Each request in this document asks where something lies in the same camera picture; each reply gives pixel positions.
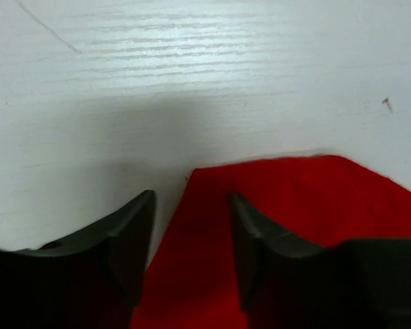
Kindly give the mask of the bright red t shirt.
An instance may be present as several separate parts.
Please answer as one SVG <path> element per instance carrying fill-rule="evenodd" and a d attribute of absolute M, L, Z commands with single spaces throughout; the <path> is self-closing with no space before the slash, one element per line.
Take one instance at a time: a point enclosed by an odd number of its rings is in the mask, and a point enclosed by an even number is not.
<path fill-rule="evenodd" d="M 411 192 L 341 156 L 195 169 L 145 274 L 132 328 L 246 328 L 238 305 L 227 196 L 329 247 L 411 238 Z"/>

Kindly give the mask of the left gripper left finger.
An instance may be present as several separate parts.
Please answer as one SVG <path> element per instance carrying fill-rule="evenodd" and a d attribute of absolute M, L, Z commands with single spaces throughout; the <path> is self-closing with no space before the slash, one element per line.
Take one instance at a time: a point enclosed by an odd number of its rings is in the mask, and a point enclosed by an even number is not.
<path fill-rule="evenodd" d="M 38 249 L 0 250 L 0 328 L 128 328 L 139 305 L 156 193 Z"/>

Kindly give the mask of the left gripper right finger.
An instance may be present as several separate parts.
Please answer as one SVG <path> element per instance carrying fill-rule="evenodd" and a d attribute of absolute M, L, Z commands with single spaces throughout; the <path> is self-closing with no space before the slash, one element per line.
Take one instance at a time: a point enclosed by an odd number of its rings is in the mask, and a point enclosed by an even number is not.
<path fill-rule="evenodd" d="M 311 243 L 229 196 L 240 308 L 250 328 L 411 328 L 411 239 Z"/>

